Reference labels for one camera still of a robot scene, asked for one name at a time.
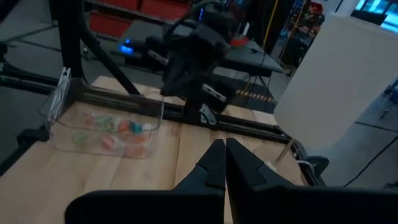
wooden table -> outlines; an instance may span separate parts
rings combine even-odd
[[[94,86],[123,92],[113,78],[99,77]],[[136,85],[141,93],[158,91]],[[178,98],[165,101],[182,104]],[[276,124],[273,115],[228,106],[225,114]],[[67,205],[93,190],[167,190],[177,185],[194,167],[214,139],[232,137],[264,161],[274,161],[284,144],[238,134],[164,120],[158,132],[160,148],[147,159],[128,159],[97,154],[57,151],[51,140],[35,143],[0,178],[0,223],[63,223]],[[302,185],[304,180],[296,160],[289,152],[276,165],[287,180]],[[232,223],[228,195],[224,217]]]

red storage bin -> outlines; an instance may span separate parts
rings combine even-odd
[[[98,0],[98,1],[132,10],[138,10],[138,2],[139,2],[139,0]]]
[[[178,19],[188,12],[189,7],[163,0],[142,0],[141,12],[162,19]]]
[[[98,12],[91,13],[90,29],[100,34],[108,34],[113,37],[121,37],[130,27],[131,21],[110,16]]]

lamp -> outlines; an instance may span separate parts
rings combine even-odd
[[[352,17],[330,15],[275,108],[291,142],[335,143],[397,76],[398,36]]]

clear plastic container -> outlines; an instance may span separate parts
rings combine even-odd
[[[156,146],[164,99],[123,95],[65,80],[39,108],[55,149],[145,158]]]

floor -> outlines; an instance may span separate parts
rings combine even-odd
[[[14,66],[49,77],[59,77],[62,69],[60,43],[57,27],[52,27],[45,18],[48,12],[43,4],[34,0],[21,0],[10,13],[8,18],[0,24],[0,41],[9,44],[6,59]],[[22,34],[33,32],[27,37]],[[109,49],[111,43],[102,40],[104,49]],[[277,57],[283,43],[277,44],[273,57]],[[111,56],[117,63],[121,58]],[[99,75],[111,74],[96,60],[83,61],[83,68],[89,82]],[[121,69],[132,82],[160,87],[161,78],[158,75],[138,71],[127,66]],[[236,71],[217,68],[216,73],[225,76],[235,76]],[[284,74],[273,74],[269,82],[269,89],[278,101],[290,78]],[[23,129],[38,128],[42,118],[37,114],[37,108],[45,99],[25,91],[0,87],[0,101],[2,102],[0,141],[0,162],[17,148],[16,136]],[[358,118],[358,122],[379,126],[386,129],[398,130],[398,114],[393,111],[384,119],[380,114],[388,105],[383,98],[378,98]],[[334,146],[324,149],[306,148],[309,155],[319,155],[329,158],[330,165],[322,174],[322,178],[329,186],[342,186],[352,179],[385,145],[398,136],[395,131],[353,124],[348,132]],[[393,144],[382,154],[366,172],[350,186],[381,188],[387,182],[398,180],[398,143]]]

